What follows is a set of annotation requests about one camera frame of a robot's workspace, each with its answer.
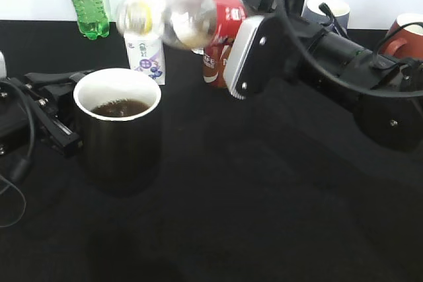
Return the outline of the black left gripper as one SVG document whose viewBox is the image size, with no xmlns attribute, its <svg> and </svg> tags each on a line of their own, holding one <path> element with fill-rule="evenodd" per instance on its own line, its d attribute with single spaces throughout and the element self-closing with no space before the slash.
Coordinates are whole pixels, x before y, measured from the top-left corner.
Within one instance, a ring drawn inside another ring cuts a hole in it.
<svg viewBox="0 0 423 282">
<path fill-rule="evenodd" d="M 80 79 L 93 72 L 27 73 L 22 81 L 9 79 L 33 107 L 36 136 L 64 157 L 73 157 L 82 146 L 81 137 L 72 130 L 73 89 Z M 29 141 L 30 128 L 23 103 L 12 88 L 1 86 L 1 155 Z"/>
</svg>

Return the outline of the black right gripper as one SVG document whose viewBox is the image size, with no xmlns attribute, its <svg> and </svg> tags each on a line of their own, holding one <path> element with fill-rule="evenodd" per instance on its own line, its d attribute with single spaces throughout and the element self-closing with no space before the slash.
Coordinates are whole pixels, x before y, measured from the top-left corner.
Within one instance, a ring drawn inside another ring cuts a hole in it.
<svg viewBox="0 0 423 282">
<path fill-rule="evenodd" d="M 282 78 L 296 83 L 306 66 L 301 52 L 289 37 L 279 15 L 289 5 L 287 14 L 293 33 L 306 50 L 323 35 L 317 23 L 301 18 L 305 0 L 228 0 L 225 12 L 230 18 L 265 16 L 258 25 L 244 63 L 244 96 L 262 92 L 270 79 Z"/>
</svg>

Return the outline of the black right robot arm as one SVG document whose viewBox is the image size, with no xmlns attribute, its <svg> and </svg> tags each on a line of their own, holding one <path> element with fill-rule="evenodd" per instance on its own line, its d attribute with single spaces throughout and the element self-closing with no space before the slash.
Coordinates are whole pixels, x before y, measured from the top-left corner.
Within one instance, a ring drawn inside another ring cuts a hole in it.
<svg viewBox="0 0 423 282">
<path fill-rule="evenodd" d="M 352 113 L 382 147 L 422 149 L 422 62 L 369 50 L 301 16 L 304 0 L 268 0 L 240 26 L 223 78 L 240 100 L 270 79 L 303 81 Z"/>
</svg>

